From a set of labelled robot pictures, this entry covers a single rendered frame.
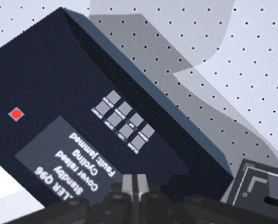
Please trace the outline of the black rectangular frame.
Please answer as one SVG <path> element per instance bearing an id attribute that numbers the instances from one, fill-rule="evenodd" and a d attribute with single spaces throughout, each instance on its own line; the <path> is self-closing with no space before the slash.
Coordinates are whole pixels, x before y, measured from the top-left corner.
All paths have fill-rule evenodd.
<path id="1" fill-rule="evenodd" d="M 242 159 L 226 203 L 278 219 L 278 168 Z"/>

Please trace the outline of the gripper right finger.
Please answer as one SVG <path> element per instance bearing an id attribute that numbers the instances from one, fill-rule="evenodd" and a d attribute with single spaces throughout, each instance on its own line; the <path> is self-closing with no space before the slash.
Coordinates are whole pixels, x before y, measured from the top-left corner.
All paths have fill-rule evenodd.
<path id="1" fill-rule="evenodd" d="M 145 174 L 134 177 L 136 224 L 278 224 L 278 219 L 198 194 L 184 197 L 183 205 L 171 202 Z"/>

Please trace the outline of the white benchtop thermal cycler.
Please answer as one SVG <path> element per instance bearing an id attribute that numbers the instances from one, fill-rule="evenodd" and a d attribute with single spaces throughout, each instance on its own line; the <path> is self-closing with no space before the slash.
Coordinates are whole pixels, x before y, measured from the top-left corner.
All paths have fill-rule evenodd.
<path id="1" fill-rule="evenodd" d="M 59 7 L 0 47 L 0 224 L 102 203 L 123 174 L 220 201 L 224 153 L 84 14 Z"/>

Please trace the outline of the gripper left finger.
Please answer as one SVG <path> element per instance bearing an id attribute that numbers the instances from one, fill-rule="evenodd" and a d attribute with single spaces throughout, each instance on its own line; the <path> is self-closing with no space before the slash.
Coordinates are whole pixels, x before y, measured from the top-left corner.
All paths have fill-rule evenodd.
<path id="1" fill-rule="evenodd" d="M 109 193 L 93 207 L 88 199 L 73 197 L 2 224 L 136 224 L 134 174 L 123 175 Z"/>

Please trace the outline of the grey perforated base plate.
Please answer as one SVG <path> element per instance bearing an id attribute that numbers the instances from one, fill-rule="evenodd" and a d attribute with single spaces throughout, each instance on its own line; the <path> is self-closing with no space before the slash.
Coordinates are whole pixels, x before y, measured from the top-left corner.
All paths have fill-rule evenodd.
<path id="1" fill-rule="evenodd" d="M 0 47 L 84 14 L 225 155 L 278 168 L 278 0 L 0 0 Z"/>

